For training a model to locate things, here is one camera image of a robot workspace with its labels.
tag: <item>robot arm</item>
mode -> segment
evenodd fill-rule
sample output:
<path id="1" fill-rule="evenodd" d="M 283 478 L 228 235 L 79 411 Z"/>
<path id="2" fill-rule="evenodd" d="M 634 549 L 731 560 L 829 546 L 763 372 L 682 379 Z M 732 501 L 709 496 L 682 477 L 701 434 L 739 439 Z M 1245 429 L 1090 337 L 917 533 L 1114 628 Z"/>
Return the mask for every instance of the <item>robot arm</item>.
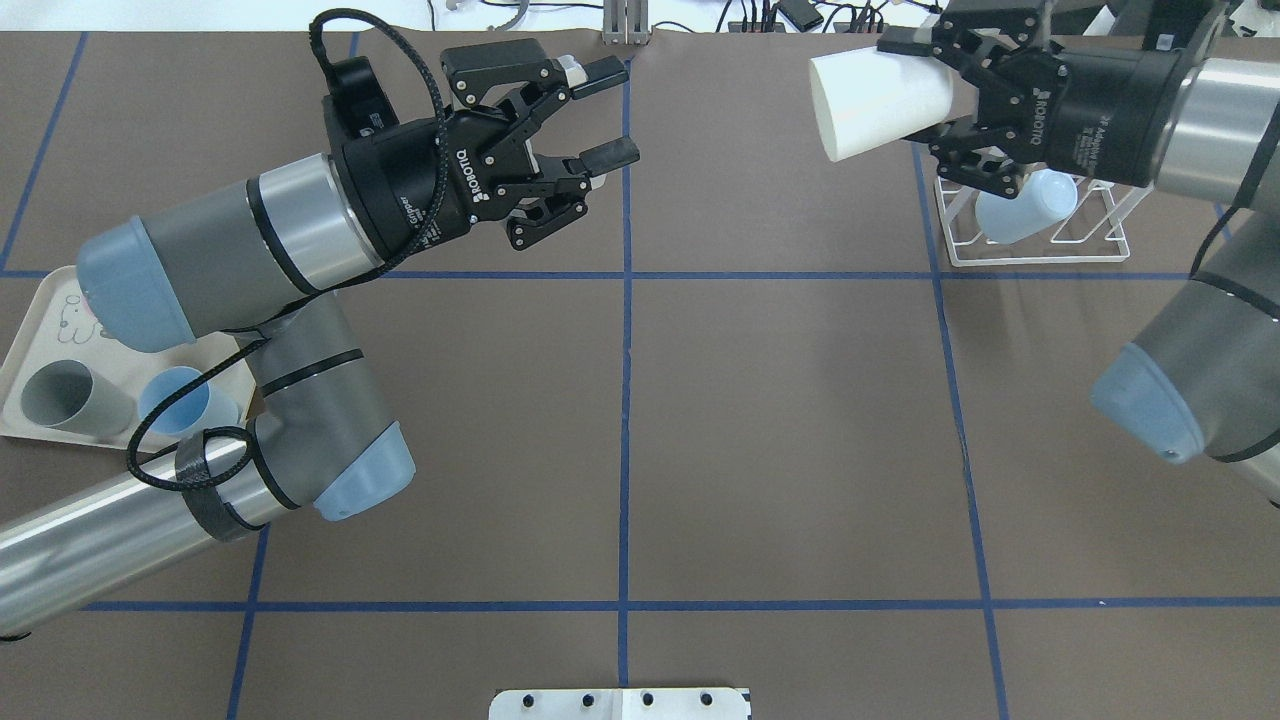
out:
<path id="1" fill-rule="evenodd" d="M 399 33 L 340 13 L 392 36 L 435 92 Z M 337 17 L 316 23 L 326 15 Z M 0 528 L 0 639 L 289 510 L 314 503 L 340 520 L 406 487 L 408 447 L 332 291 L 480 222 L 504 222 L 512 247 L 527 250 L 581 218 L 605 173 L 639 159 L 628 137 L 580 158 L 530 145 L 568 101 L 626 82 L 617 58 L 548 58 L 534 40 L 447 50 L 454 106 L 401 124 L 366 59 L 328 63 L 317 24 L 332 154 L 133 218 L 77 259 L 102 325 L 134 350 L 230 332 L 265 413 Z"/>
<path id="2" fill-rule="evenodd" d="M 928 145 L 940 176 L 1002 197 L 1044 163 L 1258 210 L 1092 401 L 1165 460 L 1231 462 L 1280 507 L 1280 67 L 1206 59 L 1225 4 L 1172 53 L 1069 51 L 1050 40 L 1051 6 L 954 0 L 931 27 L 886 32 L 881 51 L 937 58 L 978 87 L 974 115 L 908 140 Z"/>

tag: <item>blue tape line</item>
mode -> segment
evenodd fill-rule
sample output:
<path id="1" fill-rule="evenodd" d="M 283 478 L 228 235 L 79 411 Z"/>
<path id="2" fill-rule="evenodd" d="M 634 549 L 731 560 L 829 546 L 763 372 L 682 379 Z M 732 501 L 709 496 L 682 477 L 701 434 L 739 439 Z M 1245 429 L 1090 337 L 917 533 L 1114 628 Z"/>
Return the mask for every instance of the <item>blue tape line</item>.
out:
<path id="1" fill-rule="evenodd" d="M 51 270 L 0 270 L 0 278 L 44 278 Z"/>
<path id="2" fill-rule="evenodd" d="M 1044 597 L 993 600 L 996 610 L 1106 610 L 1124 607 L 1280 607 L 1280 597 Z"/>
<path id="3" fill-rule="evenodd" d="M 1222 215 L 1226 214 L 1226 210 L 1222 209 L 1222 206 L 1220 204 L 1217 204 L 1217 202 L 1213 204 L 1213 211 L 1217 213 L 1217 219 L 1220 219 L 1220 220 L 1222 219 Z M 1222 225 L 1222 237 L 1225 237 L 1228 242 L 1231 242 L 1231 224 L 1230 223 Z"/>
<path id="4" fill-rule="evenodd" d="M 980 600 L 634 600 L 632 612 L 859 612 L 982 610 Z"/>
<path id="5" fill-rule="evenodd" d="M 915 272 L 639 272 L 637 281 L 927 281 L 933 275 Z"/>
<path id="6" fill-rule="evenodd" d="M 232 692 L 227 700 L 227 720 L 236 720 L 239 714 L 241 688 L 244 685 L 244 669 L 248 665 L 248 646 L 253 639 L 253 618 L 257 614 L 257 593 L 262 587 L 262 564 L 266 561 L 266 541 L 270 539 L 271 525 L 257 534 L 257 551 L 253 553 L 253 574 L 248 580 L 248 598 L 244 601 L 244 623 L 241 626 L 241 644 L 236 652 L 236 674 L 232 675 Z"/>
<path id="7" fill-rule="evenodd" d="M 562 270 L 392 270 L 387 278 L 399 279 L 484 279 L 484 281 L 621 281 L 622 273 Z"/>
<path id="8" fill-rule="evenodd" d="M 631 60 L 626 61 L 627 74 Z M 622 135 L 631 135 L 631 83 L 622 86 Z M 627 603 L 631 600 L 631 167 L 622 168 L 622 413 L 618 462 L 618 687 L 630 684 Z"/>
<path id="9" fill-rule="evenodd" d="M 9 234 L 5 236 L 4 249 L 0 249 L 0 270 L 9 263 L 9 254 L 13 243 L 18 240 L 18 228 L 22 227 L 22 217 L 27 213 L 27 202 L 36 188 L 36 178 L 40 176 L 40 167 L 45 163 L 45 152 L 54 140 L 54 129 L 58 127 L 58 118 L 63 114 L 63 105 L 67 104 L 67 95 L 70 94 L 72 81 L 76 78 L 76 69 L 79 68 L 81 58 L 84 55 L 84 45 L 88 42 L 88 33 L 82 32 L 76 44 L 76 53 L 72 55 L 72 64 L 67 68 L 67 77 L 63 78 L 63 88 L 58 92 L 58 101 L 54 102 L 54 111 L 49 115 L 49 124 L 45 126 L 45 137 L 40 140 L 40 149 L 36 150 L 36 159 L 27 173 L 27 184 L 22 187 L 22 197 L 18 199 L 18 209 L 13 213 L 13 222 L 9 223 Z"/>
<path id="10" fill-rule="evenodd" d="M 612 600 L 545 601 L 265 601 L 257 612 L 616 612 Z"/>
<path id="11" fill-rule="evenodd" d="M 244 612 L 243 602 L 183 600 L 102 600 L 82 607 L 86 612 Z"/>
<path id="12" fill-rule="evenodd" d="M 982 598 L 954 600 L 628 600 L 627 612 L 877 612 L 982 610 Z M 82 612 L 243 612 L 246 602 L 109 600 Z M 612 600 L 534 601 L 259 601 L 264 612 L 618 612 Z M 992 598 L 993 610 L 1110 610 L 1125 607 L 1280 607 L 1280 596 Z"/>
<path id="13" fill-rule="evenodd" d="M 945 281 L 1187 281 L 1187 273 L 1048 273 L 1048 272 L 975 272 L 945 270 Z"/>
<path id="14" fill-rule="evenodd" d="M 942 359 L 947 370 L 947 386 L 951 392 L 951 414 L 955 420 L 956 436 L 960 441 L 960 460 L 964 466 L 965 495 L 969 498 L 969 534 L 973 537 L 973 555 L 978 566 L 978 591 L 982 594 L 982 616 L 987 625 L 987 651 L 991 655 L 991 675 L 996 689 L 996 710 L 1001 720 L 1009 720 L 1009 700 L 1005 693 L 1005 670 L 1000 661 L 1000 639 L 996 634 L 996 612 L 991 605 L 991 582 L 987 577 L 987 555 L 982 541 L 982 521 L 978 518 L 978 493 L 973 484 L 973 466 L 969 462 L 969 438 L 964 428 L 964 410 L 960 405 L 960 386 L 956 380 L 955 357 L 951 352 L 951 329 L 947 327 L 946 299 L 942 295 L 942 273 L 938 266 L 937 236 L 929 218 L 929 202 L 924 190 L 924 168 L 920 163 L 920 150 L 911 143 L 911 163 L 915 165 L 915 190 L 920 199 L 920 222 L 924 229 L 924 245 L 929 254 L 929 270 L 933 273 L 933 305 L 938 314 L 938 332 L 942 338 Z"/>

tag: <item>white metal plate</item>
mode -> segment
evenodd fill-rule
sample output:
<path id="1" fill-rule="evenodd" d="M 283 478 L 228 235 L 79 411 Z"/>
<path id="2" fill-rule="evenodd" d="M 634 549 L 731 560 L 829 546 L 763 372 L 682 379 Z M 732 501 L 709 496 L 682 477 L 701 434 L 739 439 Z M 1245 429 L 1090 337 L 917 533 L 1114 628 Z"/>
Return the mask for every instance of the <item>white metal plate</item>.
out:
<path id="1" fill-rule="evenodd" d="M 137 428 L 138 419 L 124 432 L 110 437 L 90 437 L 44 428 L 22 414 L 22 388 L 27 379 L 55 360 L 79 360 L 106 378 L 125 395 L 137 400 L 147 382 L 161 370 L 189 365 L 207 370 L 238 350 L 236 341 L 223 333 L 200 338 L 193 345 L 180 345 L 164 352 L 129 350 L 102 331 L 102 324 L 83 302 L 76 268 L 68 265 L 45 275 L 36 296 L 18 328 L 4 365 L 0 365 L 0 436 L 115 447 L 123 450 Z M 214 378 L 241 409 L 244 420 L 253 397 L 253 375 L 243 363 Z M 173 438 L 147 433 L 142 450 L 154 452 L 173 443 Z"/>
<path id="2" fill-rule="evenodd" d="M 504 691 L 489 720 L 750 720 L 750 698 L 735 688 Z"/>

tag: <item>blue cup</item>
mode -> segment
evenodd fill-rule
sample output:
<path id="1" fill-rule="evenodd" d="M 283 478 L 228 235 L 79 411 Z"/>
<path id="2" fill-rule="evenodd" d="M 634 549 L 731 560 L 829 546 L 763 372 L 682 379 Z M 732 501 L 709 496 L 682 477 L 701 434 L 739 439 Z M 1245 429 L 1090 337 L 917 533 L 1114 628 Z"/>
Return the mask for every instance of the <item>blue cup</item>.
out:
<path id="1" fill-rule="evenodd" d="M 138 396 L 138 418 L 146 418 L 164 398 L 200 377 L 200 370 L 180 365 L 160 373 Z M 186 437 L 197 430 L 239 424 L 239 406 L 225 392 L 205 383 L 160 414 L 151 432 Z"/>

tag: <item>metal bracket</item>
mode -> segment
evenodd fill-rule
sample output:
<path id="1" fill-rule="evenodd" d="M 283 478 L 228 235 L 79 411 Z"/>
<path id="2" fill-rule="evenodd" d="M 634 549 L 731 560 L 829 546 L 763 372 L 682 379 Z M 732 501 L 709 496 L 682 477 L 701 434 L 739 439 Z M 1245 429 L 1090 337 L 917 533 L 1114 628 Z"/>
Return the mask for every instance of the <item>metal bracket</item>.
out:
<path id="1" fill-rule="evenodd" d="M 604 0 L 605 45 L 649 44 L 649 0 Z"/>

